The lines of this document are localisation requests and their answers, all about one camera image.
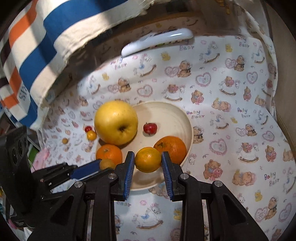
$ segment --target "beige wall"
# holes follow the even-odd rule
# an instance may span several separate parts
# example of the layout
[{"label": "beige wall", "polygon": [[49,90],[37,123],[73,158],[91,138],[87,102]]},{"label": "beige wall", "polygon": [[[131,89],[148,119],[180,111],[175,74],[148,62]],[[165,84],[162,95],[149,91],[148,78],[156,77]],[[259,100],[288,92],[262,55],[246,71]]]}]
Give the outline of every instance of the beige wall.
[{"label": "beige wall", "polygon": [[296,41],[280,16],[270,6],[267,9],[278,62],[279,80],[275,95],[278,122],[281,126],[282,119],[296,148]]}]

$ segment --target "bowl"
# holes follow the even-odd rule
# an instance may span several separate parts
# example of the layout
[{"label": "bowl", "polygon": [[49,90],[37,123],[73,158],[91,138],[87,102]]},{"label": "bowl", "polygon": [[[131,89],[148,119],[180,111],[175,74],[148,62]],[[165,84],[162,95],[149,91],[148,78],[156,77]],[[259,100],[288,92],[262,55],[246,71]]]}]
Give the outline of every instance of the bowl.
[{"label": "bowl", "polygon": [[[153,147],[154,144],[165,136],[179,137],[186,145],[187,155],[181,163],[186,161],[193,142],[193,128],[186,113],[179,107],[166,102],[144,102],[133,106],[137,112],[139,125],[135,138],[121,148],[123,159],[128,151],[133,151],[135,155],[144,147]],[[149,136],[144,133],[145,123],[156,123],[157,132]],[[133,172],[131,184],[132,191],[139,191],[152,188],[164,181],[162,168],[158,168],[152,173],[143,173],[136,167]]]}]

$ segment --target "striped fabric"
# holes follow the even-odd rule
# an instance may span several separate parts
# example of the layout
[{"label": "striped fabric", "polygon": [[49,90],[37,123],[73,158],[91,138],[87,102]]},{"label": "striped fabric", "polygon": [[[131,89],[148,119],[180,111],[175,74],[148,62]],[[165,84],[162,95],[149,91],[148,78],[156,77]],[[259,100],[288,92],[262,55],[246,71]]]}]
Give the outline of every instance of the striped fabric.
[{"label": "striped fabric", "polygon": [[71,54],[153,0],[33,0],[0,41],[0,98],[13,118],[40,129],[45,97]]}]

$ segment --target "small red apple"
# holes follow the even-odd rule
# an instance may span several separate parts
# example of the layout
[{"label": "small red apple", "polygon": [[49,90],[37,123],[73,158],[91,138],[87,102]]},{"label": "small red apple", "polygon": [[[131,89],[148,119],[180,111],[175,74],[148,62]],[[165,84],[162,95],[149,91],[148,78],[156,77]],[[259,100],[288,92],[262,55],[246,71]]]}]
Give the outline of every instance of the small red apple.
[{"label": "small red apple", "polygon": [[154,135],[157,132],[157,125],[155,123],[146,123],[143,130],[148,135]]}]

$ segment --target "baby bear print fabric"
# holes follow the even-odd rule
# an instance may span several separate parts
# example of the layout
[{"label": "baby bear print fabric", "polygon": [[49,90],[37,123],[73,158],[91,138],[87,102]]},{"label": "baby bear print fabric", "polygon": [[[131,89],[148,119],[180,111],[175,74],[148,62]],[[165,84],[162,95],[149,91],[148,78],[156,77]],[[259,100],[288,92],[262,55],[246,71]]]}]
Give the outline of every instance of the baby bear print fabric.
[{"label": "baby bear print fabric", "polygon": [[[95,159],[97,140],[88,141],[84,127],[93,126],[103,103],[168,102],[185,111],[193,126],[193,145],[183,171],[204,182],[221,180],[269,240],[276,241],[296,212],[296,168],[286,138],[270,114],[275,113],[277,85],[273,44],[248,13],[242,14],[263,41],[250,35],[206,35],[201,18],[181,17],[98,46],[106,61],[78,83],[71,82],[52,104],[44,124],[50,149],[46,166],[82,165]],[[181,27],[191,29],[195,37],[107,60],[111,54],[119,55],[121,46],[151,31]],[[181,215],[181,202],[169,200],[163,183],[131,192],[126,202],[115,202],[117,240],[177,241]]]}]

